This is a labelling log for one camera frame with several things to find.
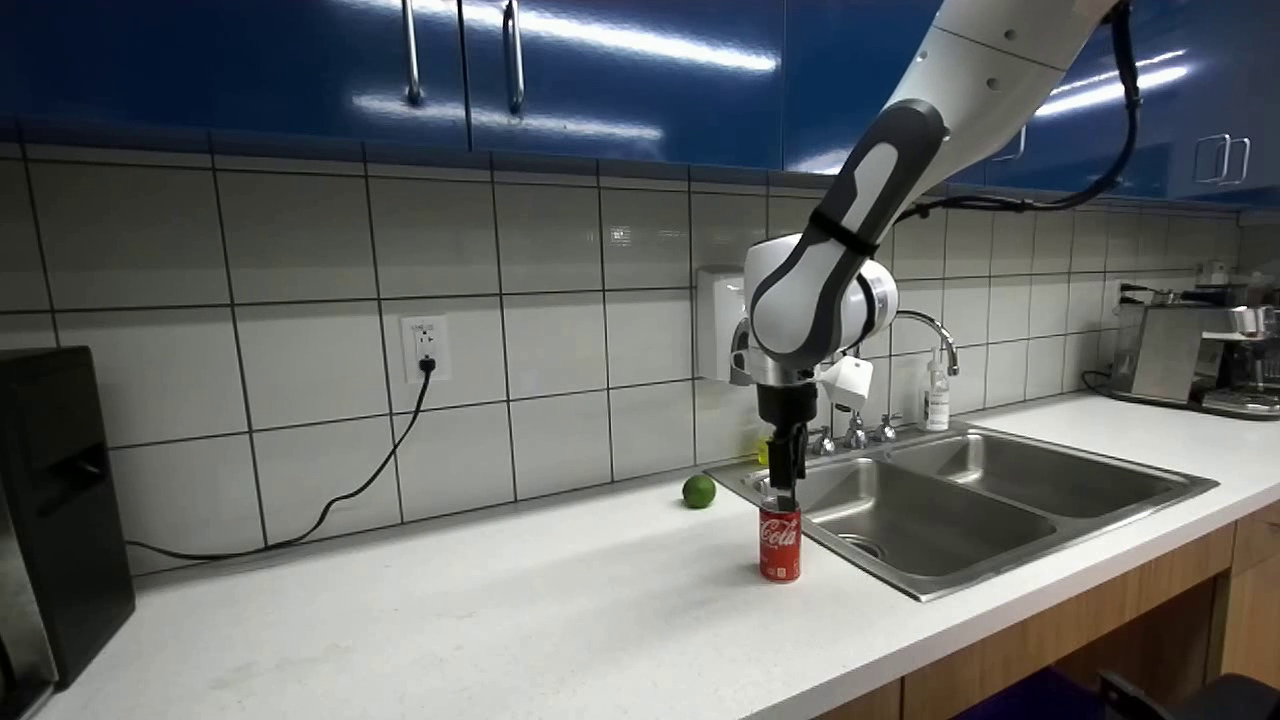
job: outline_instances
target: power cord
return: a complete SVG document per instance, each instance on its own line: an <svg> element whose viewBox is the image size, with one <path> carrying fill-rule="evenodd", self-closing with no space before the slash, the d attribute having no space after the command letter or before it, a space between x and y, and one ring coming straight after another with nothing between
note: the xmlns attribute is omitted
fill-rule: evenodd
<svg viewBox="0 0 1280 720"><path fill-rule="evenodd" d="M1073 198L1057 198L1057 199L1027 199L1027 198L940 198L940 199L920 199L909 211L896 217L896 226L904 220L930 220L930 211L935 207L957 207L957 211L1070 211L1079 207L1104 192L1117 187L1123 166L1131 161L1135 147L1135 115L1140 115L1140 78L1135 78L1135 52L1131 52L1131 18L1128 18L1128 0L1119 0L1110 18L1112 30L1112 52L1117 52L1117 78L1123 88L1123 143L1117 153L1117 161L1110 166L1104 178L1096 178L1092 183L1084 183Z"/></svg>
<svg viewBox="0 0 1280 720"><path fill-rule="evenodd" d="M312 528L305 528L300 535L290 535L290 542L277 542L277 543L263 543L263 549L254 549L254 553L176 553L176 549L159 549L159 543L143 543L143 542L125 542L125 543L128 543L128 549L142 549L142 553L154 553L154 558L170 558L170 562L214 566L214 562L239 562L239 558L282 553L282 549L297 549L297 543L312 542L312 535L324 528L324 521L328 521L328 513L333 513L335 506L347 506L347 500L363 498L363 494L385 477L385 467L399 457L399 446L410 439L410 434L411 434L418 419L423 417L438 362L423 355L418 369L423 372L423 385L419 385L419 394L418 394L418 399L411 399L410 428L398 437L398 446L387 449L387 457L374 467L374 477L367 477L361 489L333 498L333 500L322 510L322 517L312 521Z"/></svg>

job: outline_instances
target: electrical outlet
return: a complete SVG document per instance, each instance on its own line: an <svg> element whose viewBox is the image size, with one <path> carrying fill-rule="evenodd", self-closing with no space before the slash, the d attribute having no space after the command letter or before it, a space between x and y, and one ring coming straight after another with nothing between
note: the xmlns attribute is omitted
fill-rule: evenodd
<svg viewBox="0 0 1280 720"><path fill-rule="evenodd" d="M403 315L403 369L418 376L418 362L438 362L438 379L448 379L448 315Z"/></svg>

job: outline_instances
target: wall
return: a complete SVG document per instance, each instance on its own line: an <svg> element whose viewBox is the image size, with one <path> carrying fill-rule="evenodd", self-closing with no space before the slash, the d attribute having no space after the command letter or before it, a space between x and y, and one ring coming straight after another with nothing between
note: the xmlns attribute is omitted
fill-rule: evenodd
<svg viewBox="0 0 1280 720"><path fill-rule="evenodd" d="M231 553L367 477L418 396L399 324L448 315L428 417L324 528L367 532L736 462L752 387L694 379L694 274L812 206L602 168L0 147L0 345L88 345L128 535ZM1203 211L931 217L885 249L965 345L962 413L1070 394L1117 280L1233 256L1233 217ZM918 417L931 347L914 324L863 347L872 423Z"/></svg>

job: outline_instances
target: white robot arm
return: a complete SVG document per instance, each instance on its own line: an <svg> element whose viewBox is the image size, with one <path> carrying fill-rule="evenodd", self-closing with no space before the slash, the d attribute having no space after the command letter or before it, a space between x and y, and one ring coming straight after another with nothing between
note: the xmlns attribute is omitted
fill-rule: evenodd
<svg viewBox="0 0 1280 720"><path fill-rule="evenodd" d="M943 0L909 78L848 153L801 236L750 254L760 417L776 423L773 485L803 477L812 369L896 314L872 260L896 217L993 157L1046 104L1117 0Z"/></svg>

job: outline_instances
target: kitchen counter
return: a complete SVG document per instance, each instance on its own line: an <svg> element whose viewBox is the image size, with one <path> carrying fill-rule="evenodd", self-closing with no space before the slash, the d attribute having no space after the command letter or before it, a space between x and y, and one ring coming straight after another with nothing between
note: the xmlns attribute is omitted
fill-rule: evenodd
<svg viewBox="0 0 1280 720"><path fill-rule="evenodd" d="M1221 489L918 605L820 543L755 578L755 510L614 494L176 572L48 720L816 717L1280 500L1280 423L1052 399L985 428Z"/></svg>

